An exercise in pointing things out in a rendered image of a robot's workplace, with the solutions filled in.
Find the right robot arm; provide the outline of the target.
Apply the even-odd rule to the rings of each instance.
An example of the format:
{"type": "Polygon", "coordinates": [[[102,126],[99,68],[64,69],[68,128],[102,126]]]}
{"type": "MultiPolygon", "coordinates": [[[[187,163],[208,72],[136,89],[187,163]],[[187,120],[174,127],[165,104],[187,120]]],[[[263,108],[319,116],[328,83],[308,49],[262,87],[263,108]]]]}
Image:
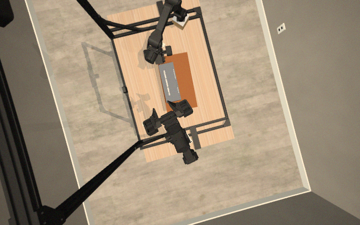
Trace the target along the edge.
{"type": "Polygon", "coordinates": [[[185,164],[190,164],[198,160],[198,155],[190,148],[189,143],[191,143],[186,131],[181,127],[179,121],[177,120],[176,124],[166,128],[167,133],[164,135],[167,142],[174,144],[177,153],[183,153],[183,161],[185,164]],[[190,151],[191,150],[191,151],[190,151]]]}

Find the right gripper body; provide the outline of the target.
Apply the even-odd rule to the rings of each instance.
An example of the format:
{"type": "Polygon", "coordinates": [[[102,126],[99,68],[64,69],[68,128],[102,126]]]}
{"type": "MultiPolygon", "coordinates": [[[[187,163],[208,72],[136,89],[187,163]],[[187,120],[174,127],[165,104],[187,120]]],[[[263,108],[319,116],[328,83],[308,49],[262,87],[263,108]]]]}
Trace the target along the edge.
{"type": "MultiPolygon", "coordinates": [[[[187,116],[189,116],[189,115],[191,115],[193,113],[193,109],[192,109],[192,107],[190,106],[190,104],[188,103],[188,101],[186,99],[180,101],[179,104],[180,104],[181,108],[184,111],[184,114],[182,116],[180,116],[179,118],[181,118],[183,116],[187,117],[187,116]]],[[[162,115],[159,118],[159,120],[160,120],[161,124],[163,124],[166,128],[169,128],[169,127],[176,124],[177,115],[175,114],[174,111],[170,111],[170,112],[162,115]]],[[[144,128],[146,130],[147,135],[149,135],[149,136],[152,136],[152,135],[154,135],[155,133],[158,132],[158,129],[154,129],[150,118],[143,121],[143,125],[144,125],[144,128]]]]}

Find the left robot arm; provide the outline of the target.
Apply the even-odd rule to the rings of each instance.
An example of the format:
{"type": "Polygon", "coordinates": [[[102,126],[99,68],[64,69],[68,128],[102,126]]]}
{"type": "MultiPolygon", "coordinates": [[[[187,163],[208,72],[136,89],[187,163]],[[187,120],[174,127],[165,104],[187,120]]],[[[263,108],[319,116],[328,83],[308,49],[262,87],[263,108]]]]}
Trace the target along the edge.
{"type": "Polygon", "coordinates": [[[165,0],[163,5],[163,11],[157,23],[156,29],[151,33],[147,42],[147,49],[149,50],[145,60],[151,64],[163,64],[165,57],[161,52],[163,45],[163,32],[166,24],[173,12],[173,15],[177,17],[177,22],[184,22],[187,16],[188,10],[181,7],[182,0],[165,0]]]}

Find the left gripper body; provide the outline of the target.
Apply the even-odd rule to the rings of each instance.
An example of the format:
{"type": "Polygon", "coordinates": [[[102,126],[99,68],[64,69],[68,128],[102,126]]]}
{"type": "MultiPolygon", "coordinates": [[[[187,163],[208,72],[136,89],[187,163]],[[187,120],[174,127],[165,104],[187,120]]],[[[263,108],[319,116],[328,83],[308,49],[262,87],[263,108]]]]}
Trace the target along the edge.
{"type": "MultiPolygon", "coordinates": [[[[172,53],[172,48],[171,48],[171,46],[170,46],[170,45],[169,45],[169,46],[165,46],[165,49],[166,49],[166,50],[161,49],[161,52],[159,52],[159,54],[162,53],[163,55],[164,55],[164,54],[167,54],[167,56],[172,56],[173,53],[172,53]]],[[[143,53],[144,53],[144,58],[146,58],[148,52],[149,52],[148,49],[143,51],[143,53]]]]}

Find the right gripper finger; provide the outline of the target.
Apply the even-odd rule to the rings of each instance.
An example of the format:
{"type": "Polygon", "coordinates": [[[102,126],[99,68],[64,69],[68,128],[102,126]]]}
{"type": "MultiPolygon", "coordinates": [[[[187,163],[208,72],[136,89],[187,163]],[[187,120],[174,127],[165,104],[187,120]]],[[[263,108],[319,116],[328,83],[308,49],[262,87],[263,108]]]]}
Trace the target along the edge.
{"type": "Polygon", "coordinates": [[[151,120],[151,123],[152,123],[154,129],[157,129],[162,126],[161,122],[159,120],[159,117],[157,115],[157,112],[154,108],[153,108],[152,115],[150,116],[150,120],[151,120]]]}
{"type": "Polygon", "coordinates": [[[184,111],[178,102],[177,103],[173,103],[171,101],[167,101],[167,102],[168,102],[169,106],[172,108],[172,110],[175,112],[177,117],[180,117],[184,114],[184,111]]]}

